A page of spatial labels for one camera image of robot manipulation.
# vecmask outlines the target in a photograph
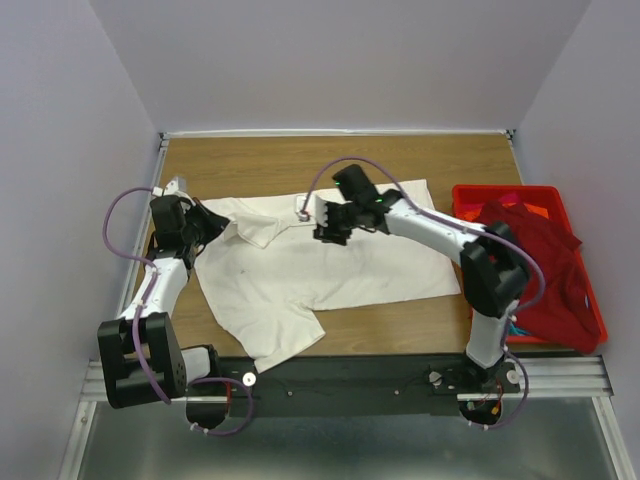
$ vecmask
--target gray floor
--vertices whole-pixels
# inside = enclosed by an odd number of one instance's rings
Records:
[[[590,399],[530,400],[490,432],[426,415],[256,419],[230,438],[192,433],[184,404],[96,412],[80,478],[614,479]]]

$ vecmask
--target wire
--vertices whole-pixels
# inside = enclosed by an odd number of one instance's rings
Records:
[[[522,248],[520,248],[516,244],[511,243],[510,241],[505,240],[502,237],[494,235],[493,233],[485,232],[484,230],[478,230],[478,229],[475,229],[473,227],[467,227],[467,226],[459,225],[458,223],[456,223],[456,222],[454,222],[452,220],[448,220],[446,218],[442,218],[442,217],[440,217],[438,215],[434,215],[433,213],[430,213],[430,212],[422,209],[420,206],[418,206],[411,199],[411,197],[409,197],[409,194],[406,192],[406,190],[404,188],[402,188],[402,185],[400,185],[399,180],[389,170],[387,170],[385,167],[383,167],[378,162],[376,162],[374,160],[370,160],[368,158],[364,158],[364,157],[355,157],[355,156],[353,156],[353,157],[352,156],[340,157],[340,158],[337,158],[335,160],[332,160],[332,161],[328,162],[324,167],[322,167],[318,171],[318,173],[316,173],[316,175],[313,177],[313,180],[311,181],[311,186],[309,187],[309,192],[307,193],[307,196],[304,199],[304,203],[302,204],[302,207],[300,208],[300,214],[302,214],[302,217],[301,217],[302,220],[309,221],[309,219],[310,219],[310,215],[307,212],[307,206],[309,205],[309,201],[311,200],[311,195],[313,194],[314,190],[316,189],[316,185],[318,184],[318,181],[320,180],[320,177],[322,177],[324,172],[326,172],[333,165],[336,165],[337,163],[341,163],[341,162],[346,162],[346,161],[363,162],[363,163],[367,163],[367,164],[377,168],[389,180],[391,180],[391,182],[400,191],[400,193],[402,194],[402,197],[409,204],[409,206],[411,208],[413,208],[417,213],[422,215],[423,217],[426,217],[426,218],[428,218],[430,220],[433,220],[433,221],[435,221],[437,223],[440,223],[441,225],[444,225],[446,227],[453,228],[454,230],[458,230],[460,232],[471,233],[471,234],[477,235],[479,237],[488,238],[488,239],[491,239],[491,240],[493,240],[493,241],[495,241],[495,242],[497,242],[497,243],[499,243],[501,245],[504,245],[505,247],[513,250],[515,253],[517,253],[522,258],[524,258],[527,261],[527,263],[531,266],[533,271],[535,272],[536,276],[538,277],[538,291],[533,296],[533,298],[531,298],[531,300],[529,300],[528,302],[525,302],[525,303],[523,303],[521,305],[518,305],[516,308],[514,308],[513,310],[511,310],[511,311],[506,313],[507,320],[505,322],[504,332],[503,332],[502,338],[501,338],[501,347],[505,352],[504,353],[505,357],[508,357],[511,360],[513,360],[520,367],[520,369],[522,370],[522,374],[524,376],[524,381],[525,381],[525,386],[524,386],[524,389],[523,389],[522,399],[520,400],[520,403],[515,408],[515,410],[511,413],[511,415],[509,415],[509,417],[506,420],[501,421],[499,423],[496,423],[495,425],[484,425],[483,428],[485,428],[485,429],[496,429],[496,428],[500,428],[500,427],[502,427],[504,425],[508,425],[509,423],[511,423],[515,419],[515,417],[517,417],[520,414],[520,412],[524,408],[524,404],[526,403],[527,398],[529,396],[529,376],[527,375],[527,372],[526,372],[522,362],[515,355],[513,355],[511,352],[509,352],[509,350],[508,350],[508,348],[506,346],[507,336],[509,335],[509,328],[511,327],[511,324],[515,319],[515,315],[517,313],[527,309],[527,308],[530,308],[530,307],[534,306],[536,303],[538,303],[540,301],[540,299],[544,295],[544,290],[546,288],[546,282],[545,282],[545,279],[544,279],[544,273],[542,272],[542,269],[540,268],[540,266],[536,263],[536,261],[527,252],[525,252]]]
[[[235,435],[240,430],[244,429],[247,425],[249,425],[249,422],[251,421],[251,418],[253,418],[253,410],[254,410],[253,396],[251,395],[251,390],[249,389],[249,387],[247,387],[244,383],[242,383],[242,382],[240,382],[240,381],[238,381],[238,380],[236,380],[234,378],[226,378],[226,377],[204,377],[204,378],[198,378],[198,379],[194,380],[193,382],[191,382],[189,385],[198,385],[198,384],[202,384],[202,383],[226,383],[226,384],[234,384],[234,385],[242,388],[242,390],[244,390],[244,392],[247,394],[247,399],[249,400],[249,409],[247,410],[247,414],[245,415],[244,420],[242,421],[242,423],[240,425],[238,425],[237,427],[232,428],[230,430],[224,430],[224,431],[209,430],[208,428],[201,427],[197,423],[192,423],[191,424],[191,428],[193,430],[198,430],[199,432],[202,432],[205,435],[209,435],[211,437],[228,437],[229,435]]]
[[[120,202],[120,200],[122,200],[124,197],[134,192],[153,193],[153,190],[147,187],[130,188],[129,190],[125,190],[116,198],[114,198],[113,202],[111,202],[111,205],[109,205],[109,208],[107,209],[107,214],[104,217],[104,223],[102,224],[102,240],[105,246],[109,249],[111,253],[117,255],[118,257],[140,262],[144,264],[146,267],[149,267],[151,271],[151,279],[149,281],[149,284],[144,289],[142,296],[140,297],[140,303],[136,307],[133,315],[133,324],[131,326],[131,332],[133,336],[133,345],[135,348],[135,352],[136,352],[136,355],[138,356],[138,361],[140,362],[140,366],[142,367],[142,370],[144,371],[145,375],[147,376],[147,379],[149,380],[149,384],[151,385],[151,388],[153,388],[153,391],[156,393],[156,395],[158,395],[160,400],[162,400],[167,405],[170,405],[171,399],[167,396],[164,390],[162,390],[162,387],[156,380],[155,374],[151,370],[151,367],[149,366],[149,363],[147,362],[147,359],[144,356],[144,352],[142,350],[142,344],[140,341],[140,315],[142,314],[142,309],[144,308],[144,305],[146,304],[149,298],[149,295],[151,295],[151,291],[153,290],[153,287],[156,284],[156,281],[158,279],[158,269],[154,265],[154,263],[147,258],[140,257],[138,255],[129,254],[129,253],[123,252],[122,250],[118,250],[116,247],[113,246],[108,236],[109,220],[111,219],[111,214],[113,213],[113,210],[115,209],[118,202]],[[254,410],[253,397],[251,395],[251,390],[247,386],[245,386],[242,382],[239,382],[238,380],[235,380],[233,378],[225,378],[225,377],[198,378],[196,380],[193,380],[189,385],[197,385],[201,383],[225,383],[227,385],[227,407],[229,407],[231,404],[230,385],[231,384],[238,385],[247,394],[247,398],[249,399],[249,411],[247,412],[247,415],[244,421],[242,422],[242,424],[228,431],[223,431],[223,432],[210,431],[208,429],[203,429],[202,427],[199,427],[197,424],[192,425],[194,429],[203,431],[205,434],[211,435],[211,436],[228,436],[228,435],[233,435],[235,433],[238,433],[240,430],[242,430],[244,427],[247,426],[247,424],[249,423],[249,421],[253,416],[253,410]]]
[[[144,352],[142,351],[142,343],[140,341],[140,315],[142,314],[142,309],[144,308],[144,304],[147,302],[149,295],[151,294],[151,291],[153,290],[153,287],[155,286],[156,281],[158,280],[158,269],[153,264],[153,262],[147,258],[118,250],[111,244],[111,241],[109,240],[109,236],[108,236],[109,220],[111,219],[111,214],[113,213],[113,209],[116,207],[118,202],[120,202],[120,200],[122,200],[124,197],[134,192],[152,193],[153,190],[148,187],[130,188],[129,190],[125,190],[116,198],[114,198],[113,202],[111,202],[111,205],[109,205],[107,214],[104,217],[104,223],[102,224],[102,241],[104,242],[105,246],[109,249],[109,251],[117,255],[118,257],[126,258],[128,260],[134,260],[136,262],[140,262],[145,266],[149,267],[149,270],[151,272],[151,280],[149,281],[147,288],[145,288],[144,291],[142,292],[142,296],[140,297],[140,304],[136,307],[135,312],[133,314],[133,324],[131,325],[131,333],[133,336],[133,346],[134,346],[136,355],[138,356],[140,367],[142,367],[142,370],[144,371],[145,375],[149,379],[149,384],[151,385],[151,388],[153,388],[153,391],[156,393],[156,395],[158,395],[160,400],[162,400],[167,405],[170,405],[171,399],[167,396],[166,393],[164,393],[164,390],[162,390],[162,387],[156,380],[155,374],[151,370],[151,367],[149,366],[149,363],[147,362],[147,359],[144,356]]]

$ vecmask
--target wooden table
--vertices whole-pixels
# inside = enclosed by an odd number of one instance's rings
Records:
[[[520,184],[507,140],[497,134],[172,139],[161,184],[180,175],[189,194],[202,200],[303,192],[321,166],[346,155],[381,162],[400,180],[426,178],[436,208],[448,213],[456,184]],[[327,172],[318,187],[333,186],[331,175],[340,168]],[[364,168],[373,182],[387,183],[378,171]],[[457,352],[469,335],[469,309],[461,295],[317,317],[327,334],[305,354]],[[245,355],[216,323],[196,275],[179,297],[172,323],[183,348],[212,344],[220,355]]]

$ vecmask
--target dark red fabric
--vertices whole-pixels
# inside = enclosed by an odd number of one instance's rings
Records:
[[[517,326],[552,343],[593,352],[600,329],[587,307],[585,273],[574,255],[582,242],[560,225],[529,212],[522,203],[507,208],[497,200],[488,202],[476,221],[509,225],[544,273],[547,289],[542,300],[518,314]],[[532,272],[520,302],[528,301],[537,291],[538,279]]]

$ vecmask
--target wall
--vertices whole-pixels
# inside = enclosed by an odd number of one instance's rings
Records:
[[[56,478],[98,324],[125,264],[102,246],[110,200],[149,183],[157,134],[85,0],[0,16],[0,465]],[[142,199],[112,236],[133,245]]]
[[[513,128],[589,0],[91,0],[161,131]]]
[[[640,3],[594,0],[516,135],[525,180],[559,188],[610,340],[614,408],[640,468]]]

